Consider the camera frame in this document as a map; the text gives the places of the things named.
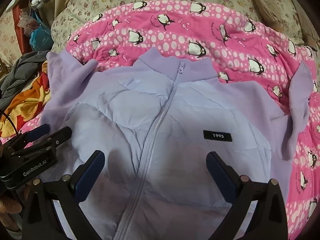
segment penguin print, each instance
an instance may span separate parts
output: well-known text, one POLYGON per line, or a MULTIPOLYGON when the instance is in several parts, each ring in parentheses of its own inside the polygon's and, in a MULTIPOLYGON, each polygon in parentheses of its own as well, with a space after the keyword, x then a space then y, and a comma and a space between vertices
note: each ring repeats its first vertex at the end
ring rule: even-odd
POLYGON ((280 92, 280 87, 279 86, 275 86, 273 89, 272 89, 272 92, 279 98, 282 98, 282 93, 280 92))
POLYGON ((318 92, 318 88, 315 80, 313 81, 313 92, 315 93, 318 92))
POLYGON ((253 22, 250 19, 248 19, 247 24, 244 27, 244 31, 247 33, 253 33, 255 30, 256 30, 255 25, 253 24, 253 22))
POLYGON ((135 43, 138 45, 143 42, 143 37, 139 32, 129 31, 129 42, 135 43))
POLYGON ((264 67, 260 64, 260 62, 254 58, 249 58, 249 69, 250 72, 257 73, 257 75, 261 75, 264 72, 264 67))
POLYGON ((77 34, 77 35, 73 38, 73 41, 74 41, 76 44, 78 44, 78 43, 77 43, 77 40, 79 39, 80 36, 81 36, 81 34, 77 34))
POLYGON ((227 73, 220 71, 218 77, 224 79, 227 83, 229 82, 229 76, 227 73))
POLYGON ((270 54, 276 59, 276 56, 278 56, 278 54, 280 54, 278 51, 275 50, 274 47, 272 47, 271 45, 267 44, 267 48, 270 52, 270 54))
POLYGON ((318 204, 318 200, 316 198, 314 198, 313 201, 310 201, 309 212, 308 212, 307 219, 309 219, 311 217, 311 215, 313 214, 314 210, 316 209, 317 204, 318 204))
POLYGON ((118 56, 119 54, 117 53, 117 51, 115 49, 109 49, 109 56, 110 57, 114 57, 114 56, 118 56))
POLYGON ((226 28, 223 24, 220 25, 220 33, 223 39, 223 44, 226 46, 226 41, 231 37, 228 35, 226 28))
POLYGON ((312 57, 312 49, 310 46, 304 46, 307 49, 308 57, 312 57))
POLYGON ((96 17, 94 17, 94 18, 92 19, 92 23, 97 22, 97 21, 100 20, 102 17, 103 17, 103 14, 102 14, 102 13, 98 14, 96 17))
POLYGON ((197 58, 203 57, 207 54, 204 47, 196 41, 196 43, 189 41, 188 54, 197 56, 197 58))
POLYGON ((306 179, 306 177, 303 175, 302 171, 300 172, 300 186, 302 190, 306 189, 306 185, 309 181, 306 179))
POLYGON ((133 4, 132 10, 142 9, 143 7, 146 7, 146 6, 147 6, 146 2, 135 2, 133 4))
POLYGON ((197 14, 201 14, 205 10, 206 10, 206 6, 204 6, 202 3, 191 2, 190 13, 195 12, 197 14))
POLYGON ((93 51, 95 51, 100 44, 100 40, 98 38, 95 38, 93 41, 91 41, 91 43, 92 43, 93 51))
POLYGON ((163 25, 164 29, 166 26, 170 25, 171 23, 174 23, 175 21, 170 20, 169 16, 165 14, 159 14, 158 15, 158 21, 163 25))
POLYGON ((119 24, 119 23, 121 23, 121 22, 119 22, 117 19, 113 20, 113 21, 112 21, 112 27, 113 27, 113 29, 114 29, 115 26, 116 26, 117 24, 119 24))
POLYGON ((294 46, 294 43, 292 42, 292 40, 289 39, 289 47, 288 47, 288 51, 293 54, 294 56, 297 54, 296 52, 296 47, 294 46))
POLYGON ((315 154, 313 154, 312 152, 308 152, 308 159, 309 159, 309 163, 310 163, 310 168, 314 168, 316 165, 316 161, 317 161, 317 156, 315 154))

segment metal screw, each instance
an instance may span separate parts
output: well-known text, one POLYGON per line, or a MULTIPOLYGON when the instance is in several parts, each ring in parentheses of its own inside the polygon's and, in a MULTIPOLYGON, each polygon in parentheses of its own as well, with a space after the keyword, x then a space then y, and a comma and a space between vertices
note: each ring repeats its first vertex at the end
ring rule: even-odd
POLYGON ((71 176, 69 174, 63 175, 62 176, 62 181, 68 181, 71 178, 71 176))
POLYGON ((33 185, 38 185, 39 183, 40 183, 40 179, 35 179, 34 181, 33 181, 33 185))
POLYGON ((272 185, 278 185, 278 181, 276 179, 271 179, 270 181, 272 185))
POLYGON ((243 182, 248 182, 249 181, 249 177, 247 175, 242 175, 240 177, 240 179, 243 181, 243 182))

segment zipper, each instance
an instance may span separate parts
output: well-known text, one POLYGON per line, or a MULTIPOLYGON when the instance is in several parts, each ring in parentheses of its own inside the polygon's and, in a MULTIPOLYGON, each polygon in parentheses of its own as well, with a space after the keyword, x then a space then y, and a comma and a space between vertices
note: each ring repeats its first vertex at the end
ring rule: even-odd
POLYGON ((143 149, 142 151, 142 155, 141 155, 141 161, 140 161, 140 166, 138 169, 138 174, 137 174, 137 179, 135 182, 135 185, 133 187, 133 191, 134 195, 130 196, 131 200, 129 202, 128 207, 126 208, 126 210, 124 211, 124 214, 120 220, 119 226, 118 226, 118 230, 114 236, 114 240, 123 240, 125 237, 125 234, 127 232, 128 226, 131 222, 133 213, 137 207, 138 201, 140 199, 140 195, 142 192, 142 188, 144 185, 144 181, 146 179, 146 175, 147 175, 147 170, 149 167, 149 163, 150 163, 150 158, 151 158, 151 153, 153 150, 153 146, 156 140, 156 135, 158 133, 159 127, 164 119, 164 117, 166 116, 169 107, 172 103, 173 97, 177 91, 178 85, 180 83, 180 79, 181 79, 181 74, 183 72, 183 69, 185 67, 185 63, 180 62, 179 65, 179 69, 178 69, 178 73, 177 76, 173 82, 173 87, 169 96, 169 99, 167 101, 167 103, 165 104, 165 106, 163 107, 162 111, 160 112, 160 114, 158 115, 158 117, 155 119, 155 125, 153 127, 153 129, 148 132, 147 138, 150 134, 150 137, 148 139, 148 143, 147 143, 147 147, 143 149))

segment lavender jacket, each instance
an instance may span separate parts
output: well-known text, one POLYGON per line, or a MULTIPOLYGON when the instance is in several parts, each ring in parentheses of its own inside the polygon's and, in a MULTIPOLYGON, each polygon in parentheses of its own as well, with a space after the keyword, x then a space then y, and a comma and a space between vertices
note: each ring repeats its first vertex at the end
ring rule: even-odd
POLYGON ((95 150, 104 152, 105 167, 80 204, 102 239, 207 240, 230 209, 205 166, 211 151, 253 181, 276 178, 286 201, 313 90, 304 63, 285 115, 255 81, 220 83, 209 58, 166 58, 152 48, 132 67, 103 73, 92 72, 97 61, 83 66, 65 50, 47 58, 52 99, 41 122, 73 132, 42 179, 72 174, 95 150), (230 133, 232 142, 205 139, 204 130, 230 133))

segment black cable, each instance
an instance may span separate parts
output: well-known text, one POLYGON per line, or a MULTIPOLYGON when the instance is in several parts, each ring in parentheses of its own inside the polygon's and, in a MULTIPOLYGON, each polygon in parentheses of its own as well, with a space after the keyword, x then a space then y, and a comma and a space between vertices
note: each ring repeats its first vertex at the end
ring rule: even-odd
POLYGON ((7 114, 6 114, 4 111, 2 111, 1 109, 0 109, 0 113, 3 114, 4 117, 11 123, 11 125, 12 125, 13 128, 14 128, 14 131, 16 132, 16 135, 18 136, 18 135, 19 135, 18 130, 17 130, 17 128, 15 127, 14 123, 12 122, 12 120, 10 119, 10 117, 7 116, 7 114))

